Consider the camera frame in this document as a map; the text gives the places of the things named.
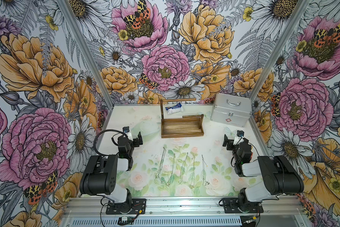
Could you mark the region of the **wooden jewelry display stand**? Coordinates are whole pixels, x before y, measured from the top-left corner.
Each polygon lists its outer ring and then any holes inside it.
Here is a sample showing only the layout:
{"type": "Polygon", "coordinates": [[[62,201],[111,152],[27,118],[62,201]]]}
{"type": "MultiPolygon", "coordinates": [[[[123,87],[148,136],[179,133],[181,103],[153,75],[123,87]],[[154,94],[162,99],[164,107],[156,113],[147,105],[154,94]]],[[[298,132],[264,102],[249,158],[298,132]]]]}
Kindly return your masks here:
{"type": "Polygon", "coordinates": [[[185,137],[202,137],[204,136],[203,119],[204,115],[185,115],[182,118],[164,118],[163,104],[168,102],[195,101],[196,98],[186,99],[161,99],[161,137],[167,138],[185,138],[185,137]]]}

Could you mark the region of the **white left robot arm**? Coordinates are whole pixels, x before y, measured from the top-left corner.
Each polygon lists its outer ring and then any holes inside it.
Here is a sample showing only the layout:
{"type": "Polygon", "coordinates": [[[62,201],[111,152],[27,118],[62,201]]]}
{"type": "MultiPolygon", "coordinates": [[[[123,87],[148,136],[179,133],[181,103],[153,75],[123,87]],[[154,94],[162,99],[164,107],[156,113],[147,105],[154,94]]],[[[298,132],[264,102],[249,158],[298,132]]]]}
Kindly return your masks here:
{"type": "Polygon", "coordinates": [[[130,191],[117,184],[117,173],[130,171],[133,166],[133,151],[143,145],[141,133],[131,139],[130,131],[104,130],[94,139],[93,149],[97,153],[89,158],[82,175],[79,189],[81,194],[99,196],[108,200],[107,214],[129,214],[135,211],[135,205],[130,191]],[[106,133],[114,132],[118,141],[111,138],[118,152],[105,155],[97,150],[98,138],[106,133]]]}

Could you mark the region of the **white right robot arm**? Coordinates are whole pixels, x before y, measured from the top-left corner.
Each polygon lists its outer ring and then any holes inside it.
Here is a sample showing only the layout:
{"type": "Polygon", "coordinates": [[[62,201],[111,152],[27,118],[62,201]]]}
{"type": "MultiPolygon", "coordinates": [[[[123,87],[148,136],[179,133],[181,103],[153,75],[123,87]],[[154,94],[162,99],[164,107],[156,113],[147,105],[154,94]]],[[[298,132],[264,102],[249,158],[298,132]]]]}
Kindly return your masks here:
{"type": "Polygon", "coordinates": [[[278,200],[280,195],[299,194],[304,183],[284,156],[258,156],[252,160],[252,144],[244,137],[231,140],[224,136],[223,146],[232,152],[231,164],[239,177],[260,176],[262,182],[239,190],[237,198],[222,198],[219,205],[225,213],[263,212],[262,202],[278,200]]]}

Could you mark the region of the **silver aluminium first aid case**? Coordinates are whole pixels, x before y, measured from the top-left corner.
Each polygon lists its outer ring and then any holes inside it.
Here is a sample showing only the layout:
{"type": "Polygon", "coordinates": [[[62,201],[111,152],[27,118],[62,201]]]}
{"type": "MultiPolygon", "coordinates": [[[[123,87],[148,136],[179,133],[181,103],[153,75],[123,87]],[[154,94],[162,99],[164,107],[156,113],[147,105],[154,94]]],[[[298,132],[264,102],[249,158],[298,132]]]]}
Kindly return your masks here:
{"type": "Polygon", "coordinates": [[[249,98],[218,93],[213,103],[211,121],[244,127],[251,115],[249,98]]]}

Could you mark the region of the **white blue toothpaste tube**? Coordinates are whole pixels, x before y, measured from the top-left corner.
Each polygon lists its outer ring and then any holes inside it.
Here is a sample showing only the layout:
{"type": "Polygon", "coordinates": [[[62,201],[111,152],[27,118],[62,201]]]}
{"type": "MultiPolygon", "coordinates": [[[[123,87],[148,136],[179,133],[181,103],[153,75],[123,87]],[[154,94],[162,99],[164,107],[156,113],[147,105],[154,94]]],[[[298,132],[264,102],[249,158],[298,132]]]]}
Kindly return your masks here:
{"type": "Polygon", "coordinates": [[[166,107],[165,109],[168,114],[174,114],[174,113],[179,113],[179,112],[184,111],[181,103],[177,103],[176,105],[171,106],[171,107],[166,107]]]}

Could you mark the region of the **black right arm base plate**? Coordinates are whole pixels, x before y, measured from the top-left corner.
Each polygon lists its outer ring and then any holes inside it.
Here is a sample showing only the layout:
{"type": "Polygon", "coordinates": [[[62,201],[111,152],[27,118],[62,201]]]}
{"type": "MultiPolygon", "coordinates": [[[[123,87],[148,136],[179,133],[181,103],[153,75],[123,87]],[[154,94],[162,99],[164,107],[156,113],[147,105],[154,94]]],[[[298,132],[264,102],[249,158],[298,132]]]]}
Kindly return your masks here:
{"type": "Polygon", "coordinates": [[[224,209],[226,214],[241,213],[263,213],[263,207],[260,202],[241,201],[236,198],[223,198],[218,203],[224,209]]]}

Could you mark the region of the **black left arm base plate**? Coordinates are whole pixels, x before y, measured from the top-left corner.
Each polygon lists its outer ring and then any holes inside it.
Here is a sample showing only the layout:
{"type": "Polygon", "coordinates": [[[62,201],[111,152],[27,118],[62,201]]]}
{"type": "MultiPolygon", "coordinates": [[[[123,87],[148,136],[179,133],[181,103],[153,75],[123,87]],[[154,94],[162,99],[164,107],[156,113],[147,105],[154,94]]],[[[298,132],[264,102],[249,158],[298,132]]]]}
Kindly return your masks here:
{"type": "Polygon", "coordinates": [[[145,214],[146,199],[137,198],[132,201],[126,201],[124,203],[115,203],[108,205],[106,209],[107,215],[142,215],[145,214]]]}

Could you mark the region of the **aluminium front rail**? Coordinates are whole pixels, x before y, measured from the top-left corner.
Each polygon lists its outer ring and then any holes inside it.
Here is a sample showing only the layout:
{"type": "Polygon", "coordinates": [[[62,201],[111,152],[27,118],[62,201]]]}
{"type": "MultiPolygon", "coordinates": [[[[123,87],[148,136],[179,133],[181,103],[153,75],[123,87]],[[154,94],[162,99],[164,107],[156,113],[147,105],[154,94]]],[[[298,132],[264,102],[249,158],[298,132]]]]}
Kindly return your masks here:
{"type": "MultiPolygon", "coordinates": [[[[221,196],[216,197],[147,197],[145,213],[140,217],[155,216],[225,216],[219,205],[221,196]]],[[[302,215],[303,208],[297,196],[281,196],[278,200],[262,202],[263,215],[302,215]]],[[[73,198],[67,205],[64,218],[99,217],[101,197],[73,198]]]]}

